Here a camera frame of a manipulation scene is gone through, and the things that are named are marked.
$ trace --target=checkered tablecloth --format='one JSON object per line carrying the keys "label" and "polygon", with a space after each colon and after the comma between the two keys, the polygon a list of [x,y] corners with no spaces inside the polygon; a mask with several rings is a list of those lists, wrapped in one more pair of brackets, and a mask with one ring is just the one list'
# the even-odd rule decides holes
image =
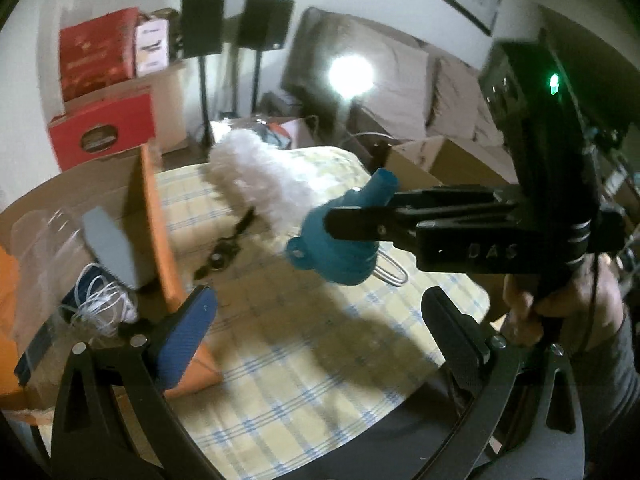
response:
{"label": "checkered tablecloth", "polygon": [[[337,148],[289,152],[330,174],[323,199],[362,186],[368,174]],[[158,175],[170,240],[191,288],[215,240],[246,211],[212,182],[207,165]],[[394,288],[377,278],[338,286],[294,269],[258,220],[232,266],[210,276],[220,302],[205,342],[225,381],[171,404],[190,435],[228,479],[270,479],[337,448],[414,392],[442,356],[420,315],[426,288],[441,286],[461,311],[486,313],[484,292],[459,274],[420,272],[412,254],[383,244],[409,273]]]}

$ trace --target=blue silicone object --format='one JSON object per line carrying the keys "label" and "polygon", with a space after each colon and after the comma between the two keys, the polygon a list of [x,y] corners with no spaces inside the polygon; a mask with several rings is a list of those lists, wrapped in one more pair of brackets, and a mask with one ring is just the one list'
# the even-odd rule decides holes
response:
{"label": "blue silicone object", "polygon": [[203,287],[197,294],[187,298],[180,309],[183,308],[187,311],[158,352],[156,385],[160,390],[169,390],[180,382],[198,345],[216,317],[218,300],[212,289]]}
{"label": "blue silicone object", "polygon": [[350,189],[313,209],[302,224],[300,236],[289,240],[287,258],[297,269],[314,269],[329,282],[362,283],[376,267],[379,243],[335,240],[324,230],[324,216],[334,207],[385,206],[397,191],[396,176],[388,170],[377,170],[362,189]]}

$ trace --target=human hand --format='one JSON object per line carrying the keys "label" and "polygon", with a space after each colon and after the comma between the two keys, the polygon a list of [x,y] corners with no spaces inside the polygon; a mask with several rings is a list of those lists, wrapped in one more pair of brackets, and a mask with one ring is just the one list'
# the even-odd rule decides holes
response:
{"label": "human hand", "polygon": [[[581,349],[590,330],[589,310],[593,293],[592,254],[559,290],[534,304],[533,295],[522,290],[513,275],[504,280],[503,298],[510,312],[501,332],[508,341],[533,346],[543,335],[541,316],[564,318],[559,343],[569,355]],[[615,276],[609,269],[611,259],[601,254],[598,261],[598,286],[591,333],[584,347],[588,351],[613,337],[625,317],[624,304]]]}

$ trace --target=gray sleeve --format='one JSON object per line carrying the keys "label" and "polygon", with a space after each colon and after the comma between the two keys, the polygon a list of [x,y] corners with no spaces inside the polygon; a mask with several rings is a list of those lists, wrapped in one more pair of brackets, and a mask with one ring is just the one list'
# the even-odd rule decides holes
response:
{"label": "gray sleeve", "polygon": [[640,397],[628,314],[611,339],[572,358],[587,459],[599,462],[624,433]]}

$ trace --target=red box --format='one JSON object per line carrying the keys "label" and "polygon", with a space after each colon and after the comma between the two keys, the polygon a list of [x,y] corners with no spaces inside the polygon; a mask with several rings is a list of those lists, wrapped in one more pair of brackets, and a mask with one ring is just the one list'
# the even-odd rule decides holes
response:
{"label": "red box", "polygon": [[65,101],[133,78],[139,14],[132,7],[60,31],[60,86]]}
{"label": "red box", "polygon": [[155,134],[148,92],[95,102],[49,125],[49,137],[62,171],[92,158],[134,148]]}

